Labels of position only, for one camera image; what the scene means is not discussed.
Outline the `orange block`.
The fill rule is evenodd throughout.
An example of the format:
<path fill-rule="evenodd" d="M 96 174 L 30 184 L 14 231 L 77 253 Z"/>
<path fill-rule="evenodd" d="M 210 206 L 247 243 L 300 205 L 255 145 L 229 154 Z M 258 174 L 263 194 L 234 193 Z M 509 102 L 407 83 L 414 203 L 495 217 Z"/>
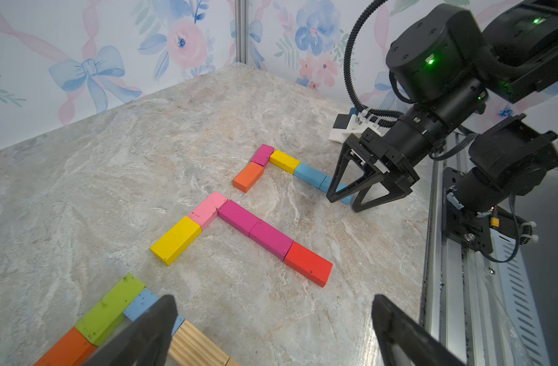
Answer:
<path fill-rule="evenodd" d="M 35 366 L 83 365 L 97 350 L 75 327 L 71 328 Z"/>
<path fill-rule="evenodd" d="M 233 179 L 232 185 L 239 191 L 247 193 L 265 172 L 265 168 L 257 163 L 250 162 Z"/>

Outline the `green block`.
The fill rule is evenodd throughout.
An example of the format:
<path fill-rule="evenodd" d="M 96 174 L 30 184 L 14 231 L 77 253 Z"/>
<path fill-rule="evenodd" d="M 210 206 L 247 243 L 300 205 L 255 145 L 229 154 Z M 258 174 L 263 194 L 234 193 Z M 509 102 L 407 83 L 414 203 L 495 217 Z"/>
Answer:
<path fill-rule="evenodd" d="M 100 347 L 123 322 L 124 310 L 146 286 L 128 273 L 76 324 L 75 328 L 93 346 Z"/>

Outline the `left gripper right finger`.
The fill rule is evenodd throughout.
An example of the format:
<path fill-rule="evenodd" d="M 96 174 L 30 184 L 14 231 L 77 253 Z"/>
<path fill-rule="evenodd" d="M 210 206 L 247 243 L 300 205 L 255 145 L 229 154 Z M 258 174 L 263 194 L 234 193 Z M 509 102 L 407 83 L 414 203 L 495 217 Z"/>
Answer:
<path fill-rule="evenodd" d="M 385 365 L 462 365 L 388 297 L 373 299 L 371 319 Z"/>

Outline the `red block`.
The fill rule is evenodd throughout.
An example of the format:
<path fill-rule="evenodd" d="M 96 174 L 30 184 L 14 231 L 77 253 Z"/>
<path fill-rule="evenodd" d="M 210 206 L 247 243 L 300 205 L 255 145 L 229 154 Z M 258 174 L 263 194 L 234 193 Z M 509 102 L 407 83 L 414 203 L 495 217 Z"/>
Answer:
<path fill-rule="evenodd" d="M 284 263 L 321 288 L 326 286 L 333 268 L 333 264 L 327 259 L 298 242 L 292 244 Z"/>

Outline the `tan block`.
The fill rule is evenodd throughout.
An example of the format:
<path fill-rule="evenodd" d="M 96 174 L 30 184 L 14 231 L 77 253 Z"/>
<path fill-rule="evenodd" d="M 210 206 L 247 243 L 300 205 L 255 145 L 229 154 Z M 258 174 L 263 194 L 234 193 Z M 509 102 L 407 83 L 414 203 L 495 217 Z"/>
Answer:
<path fill-rule="evenodd" d="M 224 366 L 230 360 L 229 355 L 189 320 L 175 332 L 167 353 L 179 365 Z"/>

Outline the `yellow block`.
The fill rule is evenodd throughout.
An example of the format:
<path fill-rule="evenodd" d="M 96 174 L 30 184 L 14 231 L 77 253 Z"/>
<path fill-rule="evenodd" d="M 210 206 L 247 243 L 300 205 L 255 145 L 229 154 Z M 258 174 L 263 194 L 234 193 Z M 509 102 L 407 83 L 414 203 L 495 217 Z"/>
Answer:
<path fill-rule="evenodd" d="M 275 150 L 270 156 L 270 163 L 294 175 L 301 162 L 282 151 Z"/>
<path fill-rule="evenodd" d="M 198 223 L 189 217 L 183 217 L 150 250 L 166 265 L 171 265 L 201 233 Z"/>

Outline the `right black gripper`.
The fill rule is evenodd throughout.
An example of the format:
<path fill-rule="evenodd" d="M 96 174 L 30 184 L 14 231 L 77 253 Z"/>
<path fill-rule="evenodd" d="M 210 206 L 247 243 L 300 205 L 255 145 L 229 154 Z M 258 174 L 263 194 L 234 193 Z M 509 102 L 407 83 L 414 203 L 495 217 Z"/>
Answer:
<path fill-rule="evenodd" d="M 344 142 L 326 198 L 331 203 L 351 204 L 359 213 L 405 198 L 418 180 L 413 164 L 393 144 L 367 129 Z"/>

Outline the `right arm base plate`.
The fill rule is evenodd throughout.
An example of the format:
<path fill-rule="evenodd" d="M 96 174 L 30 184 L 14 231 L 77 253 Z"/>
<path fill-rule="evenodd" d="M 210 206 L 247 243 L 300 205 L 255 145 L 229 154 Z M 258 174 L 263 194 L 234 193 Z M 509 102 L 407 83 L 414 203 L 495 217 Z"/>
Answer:
<path fill-rule="evenodd" d="M 443 171 L 442 233 L 446 239 L 453 240 L 464 248 L 492 254 L 489 216 L 477 217 L 472 211 L 458 209 L 448 198 L 454 186 L 462 179 L 463 176 L 456 169 L 445 168 Z"/>

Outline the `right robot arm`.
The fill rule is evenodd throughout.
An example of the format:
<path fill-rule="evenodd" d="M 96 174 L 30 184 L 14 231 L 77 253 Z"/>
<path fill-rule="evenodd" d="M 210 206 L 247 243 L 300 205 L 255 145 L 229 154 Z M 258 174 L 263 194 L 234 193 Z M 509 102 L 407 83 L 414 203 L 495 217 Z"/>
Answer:
<path fill-rule="evenodd" d="M 558 1 L 523 1 L 480 29 L 469 10 L 436 6 L 390 46 L 386 64 L 401 113 L 364 105 L 351 79 L 351 54 L 374 1 L 355 23 L 344 52 L 344 83 L 360 113 L 391 117 L 384 135 L 366 129 L 344 141 L 331 202 L 354 196 L 356 212 L 405 198 L 415 167 L 466 119 L 482 114 L 490 94 L 518 102 L 558 81 Z"/>

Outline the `light blue block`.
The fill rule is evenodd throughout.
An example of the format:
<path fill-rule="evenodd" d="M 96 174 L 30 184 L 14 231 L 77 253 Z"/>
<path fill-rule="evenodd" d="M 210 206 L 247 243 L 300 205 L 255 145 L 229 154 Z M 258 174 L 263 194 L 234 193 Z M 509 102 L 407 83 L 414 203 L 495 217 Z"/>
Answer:
<path fill-rule="evenodd" d="M 123 311 L 124 316 L 131 320 L 136 321 L 141 315 L 144 314 L 152 305 L 159 300 L 159 297 L 153 294 L 149 289 L 145 288 L 136 297 L 136 299 Z"/>

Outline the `pink block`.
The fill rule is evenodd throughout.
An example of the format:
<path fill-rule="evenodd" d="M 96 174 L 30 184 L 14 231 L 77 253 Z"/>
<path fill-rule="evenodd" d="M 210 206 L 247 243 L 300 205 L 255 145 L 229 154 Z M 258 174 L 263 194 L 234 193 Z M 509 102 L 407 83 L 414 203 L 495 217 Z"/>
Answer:
<path fill-rule="evenodd" d="M 189 218 L 204 231 L 218 217 L 219 209 L 227 201 L 226 196 L 213 192 L 189 214 Z"/>

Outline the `magenta block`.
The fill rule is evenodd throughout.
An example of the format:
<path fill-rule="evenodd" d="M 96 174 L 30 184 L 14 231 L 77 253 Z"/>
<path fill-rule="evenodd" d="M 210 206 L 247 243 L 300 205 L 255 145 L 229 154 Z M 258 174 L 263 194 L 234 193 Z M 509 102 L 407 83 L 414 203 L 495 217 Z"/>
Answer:
<path fill-rule="evenodd" d="M 251 158 L 253 163 L 266 168 L 275 149 L 272 146 L 262 144 Z"/>
<path fill-rule="evenodd" d="M 259 221 L 258 217 L 233 200 L 225 202 L 218 210 L 218 216 L 247 237 Z"/>
<path fill-rule="evenodd" d="M 264 221 L 258 221 L 249 237 L 280 260 L 284 260 L 294 240 Z"/>

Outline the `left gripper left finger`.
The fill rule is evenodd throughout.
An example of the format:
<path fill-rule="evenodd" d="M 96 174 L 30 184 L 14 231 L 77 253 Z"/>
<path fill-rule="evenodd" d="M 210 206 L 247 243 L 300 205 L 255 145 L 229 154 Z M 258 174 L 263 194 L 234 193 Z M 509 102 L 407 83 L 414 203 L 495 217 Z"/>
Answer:
<path fill-rule="evenodd" d="M 178 308 L 175 298 L 166 294 L 140 318 L 102 347 L 86 365 L 163 365 L 167 359 Z"/>

